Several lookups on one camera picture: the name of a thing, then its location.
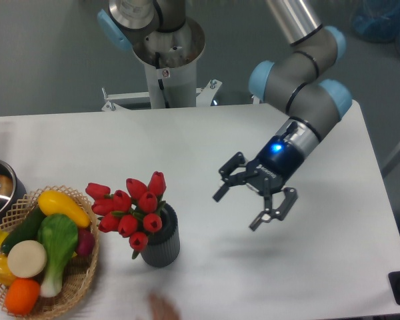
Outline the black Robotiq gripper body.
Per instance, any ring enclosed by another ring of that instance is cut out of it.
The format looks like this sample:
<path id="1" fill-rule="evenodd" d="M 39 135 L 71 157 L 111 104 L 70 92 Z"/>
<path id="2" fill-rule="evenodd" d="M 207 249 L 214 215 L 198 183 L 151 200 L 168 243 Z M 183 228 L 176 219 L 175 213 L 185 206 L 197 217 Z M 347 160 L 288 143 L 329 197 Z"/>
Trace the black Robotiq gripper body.
<path id="1" fill-rule="evenodd" d="M 248 185 L 260 196 L 271 196 L 302 163 L 303 153 L 289 136 L 275 135 L 254 159 L 246 160 L 240 151 L 231 158 L 231 185 Z"/>

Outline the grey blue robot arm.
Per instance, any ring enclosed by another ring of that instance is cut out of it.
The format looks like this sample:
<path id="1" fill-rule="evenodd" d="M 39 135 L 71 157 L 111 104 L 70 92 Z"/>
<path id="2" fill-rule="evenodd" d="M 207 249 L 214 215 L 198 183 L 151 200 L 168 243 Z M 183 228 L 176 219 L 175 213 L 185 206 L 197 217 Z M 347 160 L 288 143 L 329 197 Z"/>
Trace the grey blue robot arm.
<path id="1" fill-rule="evenodd" d="M 346 50 L 343 34 L 323 26 L 306 1 L 269 1 L 268 7 L 293 51 L 280 62 L 258 64 L 249 92 L 288 120 L 253 160 L 237 153 L 220 168 L 223 184 L 214 195 L 219 201 L 231 187 L 247 185 L 262 196 L 252 230 L 285 218 L 297 199 L 287 181 L 352 104 L 344 85 L 321 80 Z M 144 65 L 152 108 L 199 105 L 197 60 L 205 35 L 183 1 L 110 1 L 97 21 L 114 46 L 134 52 Z"/>

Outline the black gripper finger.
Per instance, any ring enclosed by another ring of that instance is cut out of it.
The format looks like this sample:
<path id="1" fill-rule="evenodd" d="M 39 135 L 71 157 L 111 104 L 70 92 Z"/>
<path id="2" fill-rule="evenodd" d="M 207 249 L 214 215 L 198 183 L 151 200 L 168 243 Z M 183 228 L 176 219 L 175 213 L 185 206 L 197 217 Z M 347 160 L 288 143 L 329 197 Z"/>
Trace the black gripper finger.
<path id="1" fill-rule="evenodd" d="M 219 169 L 219 174 L 223 184 L 213 196 L 213 199 L 216 202 L 219 202 L 231 187 L 246 184 L 246 171 L 236 174 L 233 173 L 236 169 L 245 167 L 245 164 L 245 157 L 242 152 L 239 151 Z"/>
<path id="2" fill-rule="evenodd" d="M 284 194 L 284 200 L 278 208 L 273 208 L 273 195 L 275 192 L 268 187 L 264 188 L 264 209 L 251 222 L 249 225 L 250 230 L 256 231 L 262 223 L 270 223 L 273 219 L 283 221 L 286 218 L 288 212 L 291 210 L 298 198 L 297 190 L 292 187 L 285 187 L 278 191 L 278 193 L 280 192 Z"/>

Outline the blurred human hand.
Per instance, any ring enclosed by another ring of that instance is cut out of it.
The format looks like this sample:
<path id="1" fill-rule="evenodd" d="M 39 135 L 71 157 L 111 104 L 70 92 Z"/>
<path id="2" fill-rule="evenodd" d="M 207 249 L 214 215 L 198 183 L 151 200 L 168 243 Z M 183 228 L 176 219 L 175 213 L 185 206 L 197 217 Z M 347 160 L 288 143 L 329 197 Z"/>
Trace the blurred human hand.
<path id="1" fill-rule="evenodd" d="M 180 320 L 177 308 L 162 295 L 150 293 L 148 302 L 152 320 Z"/>

